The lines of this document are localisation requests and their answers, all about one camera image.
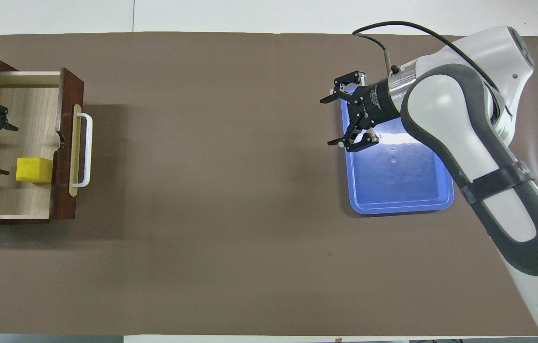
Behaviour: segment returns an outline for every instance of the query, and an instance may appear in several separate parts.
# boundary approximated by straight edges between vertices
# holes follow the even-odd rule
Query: light wood panel
[[[3,71],[0,73],[0,86],[29,85],[58,87],[61,72],[59,71]]]
[[[82,112],[80,105],[74,105],[73,123],[72,123],[72,157],[70,160],[70,195],[78,195],[78,188],[73,184],[79,182],[79,165],[80,165],[80,117],[78,113]]]
[[[8,107],[9,120],[19,131],[0,131],[0,219],[48,219],[51,185],[16,182],[20,157],[53,159],[60,140],[55,132],[58,85],[55,87],[0,87],[0,104]]]

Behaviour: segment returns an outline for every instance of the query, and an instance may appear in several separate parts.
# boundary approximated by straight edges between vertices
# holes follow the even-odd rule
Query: brown mat
[[[435,52],[384,36],[393,63]],[[538,176],[537,71],[517,156]],[[66,67],[95,119],[77,219],[0,227],[0,333],[535,335],[473,211],[349,206],[333,78],[383,77],[348,35],[0,36],[19,70]]]

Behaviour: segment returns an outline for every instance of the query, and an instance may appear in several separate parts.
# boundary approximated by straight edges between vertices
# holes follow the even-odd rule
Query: black strap
[[[534,178],[525,162],[517,161],[473,180],[461,187],[461,193],[467,203],[472,205]]]

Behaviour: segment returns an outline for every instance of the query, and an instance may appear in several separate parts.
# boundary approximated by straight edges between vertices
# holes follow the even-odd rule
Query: dark wood cabinet
[[[84,82],[66,68],[54,72],[18,71],[0,61],[0,104],[9,108],[18,131],[0,131],[0,224],[46,223],[74,219],[80,119]],[[16,160],[42,157],[53,162],[50,184],[17,182]]]

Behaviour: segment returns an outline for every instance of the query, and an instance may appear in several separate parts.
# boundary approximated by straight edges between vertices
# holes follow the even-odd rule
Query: plastic tray
[[[341,101],[343,129],[349,124]],[[374,128],[380,143],[345,152],[352,208],[360,214],[436,211],[453,204],[453,179],[430,148],[394,119]]]

